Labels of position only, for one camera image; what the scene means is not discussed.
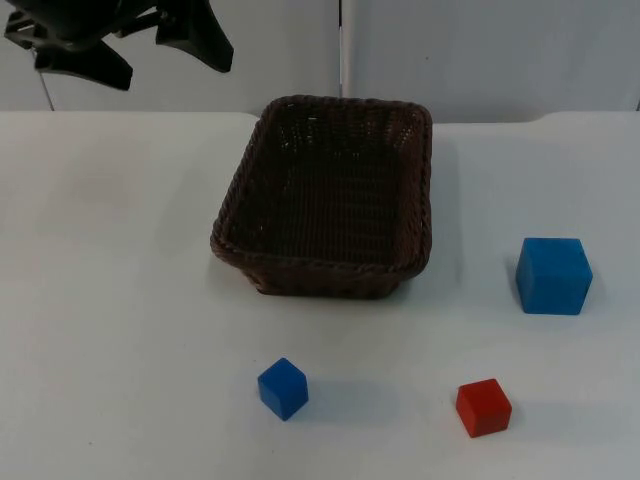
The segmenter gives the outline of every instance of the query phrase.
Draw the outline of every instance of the black robotic arm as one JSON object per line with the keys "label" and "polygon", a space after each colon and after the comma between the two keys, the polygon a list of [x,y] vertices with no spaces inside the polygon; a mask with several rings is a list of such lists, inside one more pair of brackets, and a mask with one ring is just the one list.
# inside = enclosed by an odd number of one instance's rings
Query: black robotic arm
{"label": "black robotic arm", "polygon": [[102,38],[158,27],[156,43],[228,72],[233,47],[209,0],[7,0],[5,37],[36,52],[36,70],[129,90],[133,69]]}

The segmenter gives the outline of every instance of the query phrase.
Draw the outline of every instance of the blue cube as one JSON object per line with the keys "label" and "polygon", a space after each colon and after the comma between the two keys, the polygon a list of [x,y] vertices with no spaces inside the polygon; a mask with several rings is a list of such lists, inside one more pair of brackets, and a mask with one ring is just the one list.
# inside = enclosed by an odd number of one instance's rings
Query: blue cube
{"label": "blue cube", "polygon": [[524,240],[516,283],[526,313],[578,315],[592,279],[580,240]]}
{"label": "blue cube", "polygon": [[307,377],[281,358],[258,377],[260,399],[282,420],[288,420],[309,400]]}

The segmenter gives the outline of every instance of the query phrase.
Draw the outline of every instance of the brown basket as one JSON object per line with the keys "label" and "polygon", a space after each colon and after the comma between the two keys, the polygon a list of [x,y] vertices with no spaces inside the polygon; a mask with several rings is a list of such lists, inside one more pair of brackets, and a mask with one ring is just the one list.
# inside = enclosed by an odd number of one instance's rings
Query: brown basket
{"label": "brown basket", "polygon": [[265,294],[388,295],[429,259],[431,135],[429,112],[411,103],[275,100],[211,248]]}

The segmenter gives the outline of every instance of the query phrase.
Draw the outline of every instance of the basket rim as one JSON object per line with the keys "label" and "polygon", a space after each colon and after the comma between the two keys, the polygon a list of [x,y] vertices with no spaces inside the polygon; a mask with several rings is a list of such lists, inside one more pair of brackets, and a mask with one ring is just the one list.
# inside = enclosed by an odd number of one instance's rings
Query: basket rim
{"label": "basket rim", "polygon": [[402,264],[390,263],[356,263],[345,261],[325,260],[316,257],[291,257],[285,255],[276,255],[268,252],[256,252],[239,247],[228,239],[228,231],[230,227],[230,220],[237,211],[240,204],[239,191],[251,173],[253,167],[253,161],[255,155],[253,153],[259,150],[265,140],[264,126],[268,124],[269,120],[275,115],[279,108],[296,103],[315,103],[315,104],[330,104],[330,105],[361,105],[361,106],[388,106],[389,108],[409,108],[415,109],[423,117],[424,121],[424,148],[422,152],[422,177],[426,178],[427,169],[429,169],[429,159],[431,157],[431,139],[433,136],[433,120],[429,111],[417,103],[403,102],[398,100],[378,100],[373,98],[336,98],[336,97],[317,97],[312,95],[292,95],[286,97],[280,97],[273,100],[265,108],[264,112],[256,122],[253,134],[249,140],[249,144],[242,157],[240,165],[233,177],[229,190],[225,196],[225,199],[220,208],[218,217],[213,224],[213,231],[211,233],[210,245],[213,251],[218,254],[224,254],[227,257],[227,261],[233,260],[230,263],[236,264],[239,268],[273,268],[273,267],[299,267],[309,270],[339,270],[345,272],[357,272],[357,273],[374,273],[374,274],[389,274],[389,273],[402,273],[402,272],[419,272],[426,266],[430,248],[427,248],[428,238],[431,235],[430,220],[430,199],[428,195],[428,182],[420,182],[421,190],[421,216],[422,216],[422,229],[420,239],[420,251],[416,257],[410,261]]}

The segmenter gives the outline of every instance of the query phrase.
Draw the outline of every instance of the white wall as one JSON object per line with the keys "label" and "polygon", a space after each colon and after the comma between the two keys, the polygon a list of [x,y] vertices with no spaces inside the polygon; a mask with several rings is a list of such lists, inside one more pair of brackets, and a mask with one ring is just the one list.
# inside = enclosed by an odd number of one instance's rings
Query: white wall
{"label": "white wall", "polygon": [[337,0],[212,0],[235,48],[231,73],[155,45],[155,29],[108,43],[133,67],[130,92],[45,75],[56,110],[258,113],[295,93],[337,95]]}
{"label": "white wall", "polygon": [[[13,8],[0,0],[0,28],[4,32]],[[49,104],[31,53],[0,36],[0,110],[48,110]]]}
{"label": "white wall", "polygon": [[345,92],[438,122],[635,110],[638,0],[344,0]]}

